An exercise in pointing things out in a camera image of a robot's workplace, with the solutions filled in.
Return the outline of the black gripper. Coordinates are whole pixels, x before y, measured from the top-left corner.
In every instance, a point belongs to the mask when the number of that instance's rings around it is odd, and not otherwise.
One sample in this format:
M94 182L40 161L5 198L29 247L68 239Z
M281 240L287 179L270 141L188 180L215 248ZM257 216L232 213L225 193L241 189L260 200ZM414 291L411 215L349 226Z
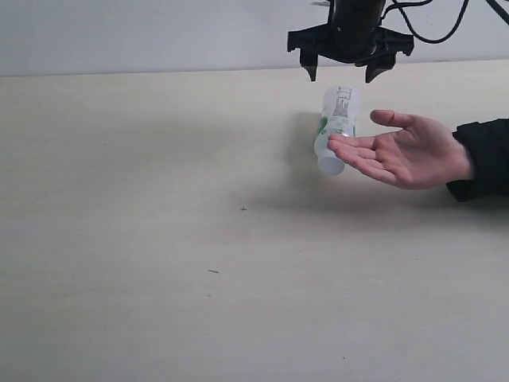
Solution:
M287 51L300 51L300 65L312 82L317 79L318 57L365 67L365 83L390 71L396 54L409 56L414 37L382 27L383 0L337 0L328 3L323 25L287 35Z

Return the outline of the person's open bare hand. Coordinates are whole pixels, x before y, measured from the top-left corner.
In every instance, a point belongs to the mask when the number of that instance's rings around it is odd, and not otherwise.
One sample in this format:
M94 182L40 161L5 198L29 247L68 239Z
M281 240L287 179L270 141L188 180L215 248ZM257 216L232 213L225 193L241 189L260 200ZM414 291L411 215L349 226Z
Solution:
M334 134L328 148L361 174L400 189L432 189L473 178L468 151L452 131L420 115L374 110L371 121L397 131L353 138Z

